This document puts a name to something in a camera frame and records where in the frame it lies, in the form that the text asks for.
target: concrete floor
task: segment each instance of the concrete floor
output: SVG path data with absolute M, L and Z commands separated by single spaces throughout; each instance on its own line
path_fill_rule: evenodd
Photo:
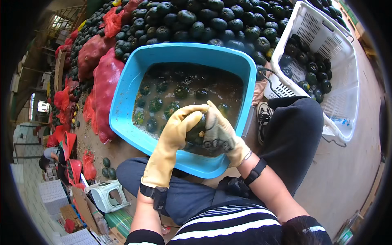
M 353 46 L 358 58 L 360 82 L 356 132 L 351 142 L 347 144 L 347 148 L 321 140 L 314 162 L 294 197 L 325 227 L 331 238 L 335 236 L 343 222 L 362 207 L 380 163 L 378 115 L 382 92 L 359 42 L 354 40 Z M 81 111 L 78 112 L 77 118 L 81 122 L 80 128 L 75 130 L 78 135 L 78 156 L 82 158 L 84 149 L 90 146 L 95 154 L 94 164 L 98 180 L 106 180 L 101 174 L 103 157 L 108 157 L 112 167 L 116 168 L 128 158 L 145 156 L 120 138 L 103 145 L 98 136 L 91 131 L 90 126 L 83 121 Z M 255 121 L 256 118 L 245 139 L 252 150 L 257 150 L 259 147 Z M 216 179 L 204 180 L 203 183 L 216 187 L 224 176 L 239 176 L 239 173 L 235 168 L 231 168 L 224 175 Z M 128 192 L 126 196 L 133 202 L 126 211 L 133 216 L 136 199 Z M 175 225 L 169 218 L 163 219 L 164 224 Z M 172 229 L 165 239 L 169 240 L 175 231 L 176 229 Z

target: worker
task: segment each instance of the worker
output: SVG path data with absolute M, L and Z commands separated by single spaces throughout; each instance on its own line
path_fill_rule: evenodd
M 118 166 L 118 180 L 137 196 L 125 244 L 164 245 L 160 214 L 181 226 L 171 245 L 332 244 L 325 229 L 293 198 L 321 139 L 320 105 L 304 96 L 260 103 L 258 138 L 263 149 L 256 155 L 215 105 L 207 103 L 178 109 L 150 158 Z M 225 151 L 229 167 L 238 169 L 239 180 L 251 190 L 249 198 L 171 176 L 176 152 L 184 148 L 186 132 L 199 122 L 201 112 L 207 112 L 203 146 Z
M 57 165 L 57 177 L 64 183 L 64 185 L 71 185 L 65 176 L 67 170 L 67 162 L 64 158 L 64 150 L 61 147 L 48 147 L 44 150 L 41 159 L 38 162 L 40 168 L 46 172 L 46 168 L 49 167 L 50 163 L 58 162 Z

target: yellow rubber glove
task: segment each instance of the yellow rubber glove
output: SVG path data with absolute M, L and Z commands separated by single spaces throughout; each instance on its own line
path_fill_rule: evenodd
M 244 140 L 236 135 L 229 121 L 220 113 L 210 100 L 206 118 L 206 132 L 203 146 L 210 150 L 222 150 L 230 160 L 229 167 L 237 167 L 250 153 L 250 148 Z
M 185 147 L 187 132 L 200 121 L 201 111 L 207 112 L 208 108 L 208 105 L 189 105 L 173 113 L 144 169 L 142 184 L 152 188 L 169 188 L 177 151 Z

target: plastic basket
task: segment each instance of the plastic basket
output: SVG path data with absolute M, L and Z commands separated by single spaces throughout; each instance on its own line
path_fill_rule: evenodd
M 359 101 L 358 65 L 354 47 L 344 34 L 323 15 L 309 4 L 298 1 L 271 58 L 272 70 L 282 83 L 278 88 L 283 91 L 290 90 L 295 95 L 309 97 L 296 84 L 296 82 L 305 80 L 306 70 L 294 60 L 289 65 L 293 72 L 290 80 L 279 67 L 287 40 L 292 34 L 299 35 L 308 43 L 312 52 L 318 52 L 331 61 L 332 90 L 324 95 L 324 101 L 321 103 L 325 125 L 323 134 L 336 136 L 341 142 L 349 142 L 354 135 Z M 273 79 L 273 76 L 272 80 L 270 88 L 276 92 L 274 87 L 278 82 Z M 281 97 L 288 96 L 292 94 L 284 93 Z
M 293 4 L 296 4 L 296 2 L 298 2 L 298 1 L 299 0 L 293 0 Z M 308 0 L 300 0 L 300 1 L 306 2 L 309 6 L 311 6 L 313 9 L 317 10 L 317 12 L 319 12 L 327 20 L 332 22 L 332 24 L 334 24 L 347 38 L 349 38 L 350 42 L 354 41 L 352 34 L 346 28 L 344 28 L 341 24 L 339 24 L 336 20 L 332 19 L 332 17 L 330 17 L 329 15 L 327 15 L 326 13 L 321 11 L 320 9 L 313 6 Z

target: sneaker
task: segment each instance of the sneaker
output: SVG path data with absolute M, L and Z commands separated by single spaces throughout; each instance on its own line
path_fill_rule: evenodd
M 265 126 L 269 123 L 274 110 L 272 110 L 267 102 L 260 102 L 257 105 L 257 122 L 259 123 L 259 143 L 264 144 L 264 130 Z

